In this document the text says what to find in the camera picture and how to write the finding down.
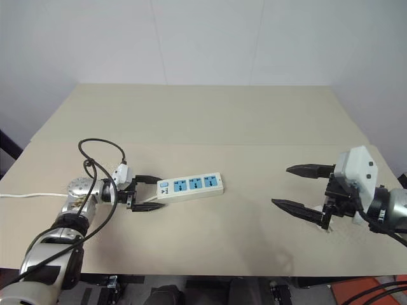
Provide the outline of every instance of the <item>tabletop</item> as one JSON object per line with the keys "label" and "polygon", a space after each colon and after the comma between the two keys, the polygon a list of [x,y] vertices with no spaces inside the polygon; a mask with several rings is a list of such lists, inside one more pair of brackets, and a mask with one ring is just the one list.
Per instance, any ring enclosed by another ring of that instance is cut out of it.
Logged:
{"label": "tabletop", "polygon": [[[149,92],[153,92],[152,87],[140,88],[142,91],[148,88]],[[104,94],[94,88],[100,88]],[[117,88],[121,88],[121,85],[85,85],[77,88],[33,137],[23,155],[0,181],[0,193],[65,193],[66,185],[72,179],[85,176],[82,169],[83,157],[77,150],[77,142],[84,137],[93,136],[92,132],[96,133],[95,136],[104,137],[103,131],[108,135],[106,138],[114,140],[126,151],[128,165],[137,174],[167,179],[221,172],[225,191],[220,196],[172,203],[149,213],[133,213],[124,206],[118,207],[107,226],[85,243],[82,272],[257,276],[362,276],[407,272],[403,246],[387,236],[369,232],[366,224],[356,226],[348,217],[333,217],[331,230],[327,232],[291,217],[271,204],[271,198],[285,198],[302,202],[308,207],[322,205],[326,179],[304,179],[286,173],[285,169],[301,163],[333,164],[340,152],[358,145],[366,145],[376,161],[379,168],[378,184],[385,184],[389,189],[399,187],[380,153],[368,144],[366,137],[343,111],[329,88],[294,87],[293,91],[290,91],[290,87],[250,88],[268,92],[268,98],[274,107],[279,104],[274,90],[280,96],[292,95],[296,102],[287,99],[289,105],[284,103],[286,106],[281,106],[283,110],[273,110],[264,101],[256,103],[254,98],[247,101],[256,106],[250,110],[240,100],[239,110],[235,111],[233,102],[230,101],[228,107],[233,115],[225,116],[224,119],[228,124],[236,126],[239,132],[246,130],[247,133],[242,138],[236,135],[227,137],[227,128],[232,130],[232,126],[222,128],[214,138],[206,137],[204,127],[200,124],[195,138],[189,128],[176,135],[169,131],[170,127],[166,128],[171,124],[185,125],[190,122],[192,115],[197,123],[205,120],[200,117],[199,111],[196,114],[196,110],[191,108],[184,110],[184,116],[178,116],[177,120],[158,120],[151,128],[151,125],[140,123],[144,118],[135,120],[139,122],[135,123],[138,130],[135,133],[140,135],[137,140],[127,130],[130,123],[126,119],[123,123],[126,128],[114,125],[115,119],[110,121],[111,125],[101,123],[105,120],[101,120],[98,113],[107,113],[111,109],[110,105],[106,105],[106,96],[110,92],[108,88],[113,88],[115,92],[111,96],[117,96]],[[139,100],[129,102],[138,86],[123,88],[126,89],[124,98],[117,98],[116,106],[129,103],[135,104],[133,109],[137,108],[137,104],[138,108],[147,107],[142,106]],[[182,88],[189,92],[187,96],[191,96],[191,91],[194,90],[200,97],[208,94],[206,90],[233,92],[233,88],[225,87]],[[182,95],[182,88],[171,90]],[[244,91],[245,88],[237,87],[237,90]],[[104,97],[99,100],[103,111],[93,108],[95,95],[99,94]],[[88,104],[85,96],[92,96],[89,101],[93,102]],[[301,101],[311,107],[303,105],[302,113],[294,111],[295,119],[311,116],[313,113],[317,115],[314,119],[308,117],[305,125],[296,124],[295,128],[303,137],[297,138],[296,133],[284,122],[289,116],[288,112],[291,113],[289,106],[301,104]],[[164,104],[165,101],[157,100],[156,110],[160,108],[160,103]],[[89,117],[88,121],[82,120],[84,114],[80,111],[78,119],[73,118],[74,113],[69,109],[74,109],[75,105],[83,106]],[[319,105],[324,105],[325,114],[320,112]],[[219,107],[223,115],[226,115],[226,104]],[[94,109],[92,115],[88,112],[90,109]],[[127,118],[126,111],[121,107],[117,109],[121,109],[123,117]],[[273,111],[280,113],[280,116],[271,114],[273,120],[278,122],[245,124],[245,128],[240,126],[241,119],[250,117],[255,122],[255,118],[266,118],[266,113]],[[203,112],[202,116],[210,119],[209,112]],[[331,116],[333,122],[326,127],[328,132],[324,130],[310,134],[309,131],[319,128],[316,125],[325,116]],[[67,130],[70,120],[74,126],[71,131]],[[213,122],[220,122],[220,117],[215,117]],[[277,127],[279,123],[282,127],[278,132],[270,132],[267,138],[266,132],[259,129],[259,126],[271,128],[274,124]],[[90,129],[82,134],[80,130],[86,125]],[[151,132],[152,139],[140,132],[139,128],[142,127],[146,133]],[[341,133],[337,128],[347,130],[347,134]],[[121,129],[125,130],[125,135],[119,133]],[[156,134],[158,130],[167,132],[170,138],[163,140],[161,133]],[[250,135],[256,137],[252,142]],[[304,137],[308,137],[312,144],[306,144]],[[110,172],[120,162],[120,154],[112,147],[101,143],[85,145],[86,151]],[[141,184],[137,198],[147,198],[154,191],[151,186]],[[1,267],[20,267],[27,245],[35,235],[50,226],[64,200],[49,197],[0,199]],[[110,208],[110,205],[97,208],[90,230],[104,220]],[[383,257],[386,257],[386,264],[383,264]]]}

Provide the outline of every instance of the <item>power cord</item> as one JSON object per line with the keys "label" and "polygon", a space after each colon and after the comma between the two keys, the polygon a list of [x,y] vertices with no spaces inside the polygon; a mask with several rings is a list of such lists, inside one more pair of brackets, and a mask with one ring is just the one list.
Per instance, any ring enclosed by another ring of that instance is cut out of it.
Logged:
{"label": "power cord", "polygon": [[32,193],[32,194],[24,194],[24,195],[13,195],[13,194],[0,194],[0,198],[28,198],[28,197],[35,197],[35,196],[57,196],[57,197],[68,197],[66,194],[57,194],[57,193]]}
{"label": "power cord", "polygon": [[361,297],[364,297],[366,294],[371,294],[372,292],[375,292],[377,290],[380,290],[380,289],[383,289],[383,288],[386,288],[389,286],[396,286],[396,285],[407,285],[407,281],[392,281],[390,283],[384,283],[379,286],[367,289],[367,290],[362,291],[361,293],[354,295],[353,297],[347,299],[344,303],[342,303],[342,305],[349,305],[353,301],[360,299]]}
{"label": "power cord", "polygon": [[150,202],[150,201],[153,201],[153,200],[155,200],[155,199],[157,199],[157,195],[152,196],[152,197],[149,197],[149,198],[143,200],[142,202]]}
{"label": "power cord", "polygon": [[28,246],[27,250],[25,251],[25,254],[27,255],[28,252],[30,252],[30,250],[32,249],[32,246],[34,246],[34,244],[37,242],[38,238],[40,238],[42,235],[51,232],[53,230],[57,230],[58,228],[56,227],[50,227],[47,230],[42,231],[41,233],[39,233],[30,243],[30,245]]}
{"label": "power cord", "polygon": [[[92,185],[90,186],[90,189],[89,189],[89,192],[86,195],[85,199],[82,201],[82,204],[81,204],[81,206],[80,206],[80,208],[78,210],[78,215],[81,215],[82,209],[85,206],[86,202],[88,201],[88,199],[89,199],[89,197],[90,197],[90,195],[91,195],[91,193],[93,191],[93,188],[95,187],[96,181],[97,181],[97,172],[96,172],[95,165],[92,162],[90,162],[90,160],[92,160],[91,157],[89,157],[89,155],[87,153],[85,153],[83,151],[83,149],[82,149],[82,144],[85,143],[85,142],[103,142],[103,143],[107,143],[107,144],[110,144],[112,146],[115,146],[115,148],[117,148],[121,152],[121,162],[123,164],[127,164],[125,151],[118,144],[116,144],[114,142],[111,142],[111,141],[105,140],[105,139],[100,139],[100,138],[87,138],[87,139],[81,140],[78,143],[79,151],[86,158],[86,160],[84,160],[84,162],[83,162],[83,169],[88,174],[88,176],[93,179]],[[88,171],[88,167],[90,167],[90,166],[92,167],[93,175],[91,175],[90,172]]]}
{"label": "power cord", "polygon": [[[39,270],[40,268],[42,268],[42,267],[45,266],[45,265],[47,265],[49,262],[54,261],[55,259],[57,259],[57,258],[63,256],[64,254],[68,253],[69,251],[71,251],[71,250],[75,249],[76,247],[82,245],[84,242],[86,242],[86,240],[89,240],[90,238],[92,238],[93,236],[95,236],[95,235],[109,222],[109,220],[112,218],[112,216],[113,216],[113,214],[114,214],[114,211],[116,210],[116,207],[117,207],[117,204],[118,204],[118,202],[117,202],[117,198],[118,198],[117,187],[116,187],[116,184],[114,183],[114,180],[113,180],[112,176],[110,176],[110,174],[107,172],[107,170],[106,170],[102,165],[100,165],[98,162],[96,162],[94,159],[92,159],[91,157],[89,157],[89,156],[82,150],[82,148],[81,148],[82,143],[87,142],[87,141],[89,141],[89,140],[99,140],[100,142],[106,142],[106,143],[112,144],[112,145],[114,145],[114,146],[116,146],[116,147],[118,147],[118,145],[117,145],[117,144],[114,144],[114,143],[112,143],[112,142],[110,142],[110,141],[102,140],[102,139],[85,139],[85,140],[80,141],[79,144],[78,144],[79,151],[81,152],[82,155],[84,155],[84,157],[87,159],[87,161],[88,161],[90,164],[94,164],[94,166],[96,166],[97,168],[99,168],[99,169],[106,175],[106,177],[108,177],[108,179],[109,179],[110,182],[112,183],[112,186],[113,186],[113,193],[114,193],[114,202],[113,202],[113,206],[112,206],[112,209],[111,209],[109,215],[106,217],[106,219],[104,220],[104,222],[102,222],[102,223],[100,224],[99,227],[97,227],[92,233],[90,233],[89,235],[87,235],[85,238],[83,238],[82,240],[77,241],[76,243],[73,243],[73,244],[70,245],[69,247],[67,247],[67,248],[63,249],[62,251],[60,251],[60,252],[58,252],[58,253],[56,253],[56,254],[50,256],[49,258],[43,260],[42,262],[36,264],[35,266],[32,266],[32,267],[30,268],[30,270],[27,270],[26,272],[20,274],[18,277],[14,278],[14,279],[13,279],[12,281],[10,281],[9,283],[7,283],[7,284],[5,284],[5,285],[2,285],[1,288],[0,288],[0,290],[3,289],[4,287],[8,286],[8,285],[11,285],[12,283],[16,283],[16,282],[22,280],[22,279],[25,278],[27,275],[29,275],[29,274],[31,274],[31,273],[33,273],[33,272]],[[124,151],[123,151],[121,148],[120,148],[120,150],[122,151],[122,155],[123,155],[122,162],[123,162],[123,161],[125,162]]]}
{"label": "power cord", "polygon": [[407,286],[398,287],[398,288],[393,288],[393,289],[390,289],[390,290],[388,290],[388,291],[384,291],[384,292],[382,292],[381,294],[378,294],[378,295],[376,295],[376,296],[374,296],[374,297],[368,299],[363,305],[370,305],[370,304],[373,304],[373,303],[376,302],[377,300],[379,300],[379,299],[381,299],[381,298],[383,298],[383,297],[385,297],[385,296],[387,296],[387,295],[395,294],[396,292],[405,291],[405,290],[407,290]]}
{"label": "power cord", "polygon": [[386,227],[383,227],[381,224],[379,224],[376,220],[370,218],[363,210],[363,206],[360,202],[360,199],[357,200],[359,204],[356,205],[356,210],[359,212],[359,215],[362,217],[364,221],[366,221],[368,224],[372,225],[375,227],[379,232],[383,232],[384,234],[390,236],[391,238],[397,240],[399,243],[403,244],[405,247],[407,247],[407,241],[402,238],[401,236],[397,235],[395,232],[387,229]]}

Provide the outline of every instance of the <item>orange object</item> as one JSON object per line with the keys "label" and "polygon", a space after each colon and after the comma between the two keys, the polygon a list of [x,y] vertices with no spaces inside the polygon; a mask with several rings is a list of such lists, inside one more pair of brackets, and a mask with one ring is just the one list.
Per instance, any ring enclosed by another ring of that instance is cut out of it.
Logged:
{"label": "orange object", "polygon": [[397,275],[396,281],[407,281],[407,275]]}
{"label": "orange object", "polygon": [[[354,295],[379,285],[380,283],[375,278],[361,278],[357,280],[349,280],[332,284],[331,288],[337,303],[341,305],[343,302],[353,297]],[[375,292],[372,292],[371,294],[365,295],[355,300],[351,303],[351,305],[363,305],[363,303],[366,302],[368,299],[374,297],[375,295],[381,294],[384,291],[385,289],[379,289]],[[377,300],[375,302],[375,305],[399,305],[399,303],[391,295],[387,295],[380,300]]]}

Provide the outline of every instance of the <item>electrical outlet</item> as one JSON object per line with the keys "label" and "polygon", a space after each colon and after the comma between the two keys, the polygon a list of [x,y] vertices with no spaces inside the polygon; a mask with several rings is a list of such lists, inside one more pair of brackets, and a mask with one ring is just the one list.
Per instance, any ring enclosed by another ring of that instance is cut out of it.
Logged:
{"label": "electrical outlet", "polygon": [[174,192],[186,191],[186,180],[174,181]]}
{"label": "electrical outlet", "polygon": [[217,186],[216,176],[208,176],[203,178],[205,181],[205,187]]}
{"label": "electrical outlet", "polygon": [[200,188],[202,188],[202,179],[201,178],[190,179],[190,189],[200,189]]}
{"label": "electrical outlet", "polygon": [[220,173],[205,173],[157,182],[157,202],[171,203],[223,194]]}

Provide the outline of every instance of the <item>white wall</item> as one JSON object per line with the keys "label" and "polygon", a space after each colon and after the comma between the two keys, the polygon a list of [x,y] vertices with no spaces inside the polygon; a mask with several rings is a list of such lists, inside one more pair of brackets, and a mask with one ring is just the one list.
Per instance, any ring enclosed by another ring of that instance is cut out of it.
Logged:
{"label": "white wall", "polygon": [[404,0],[0,0],[0,128],[24,147],[78,82],[332,85],[399,175],[405,15]]}

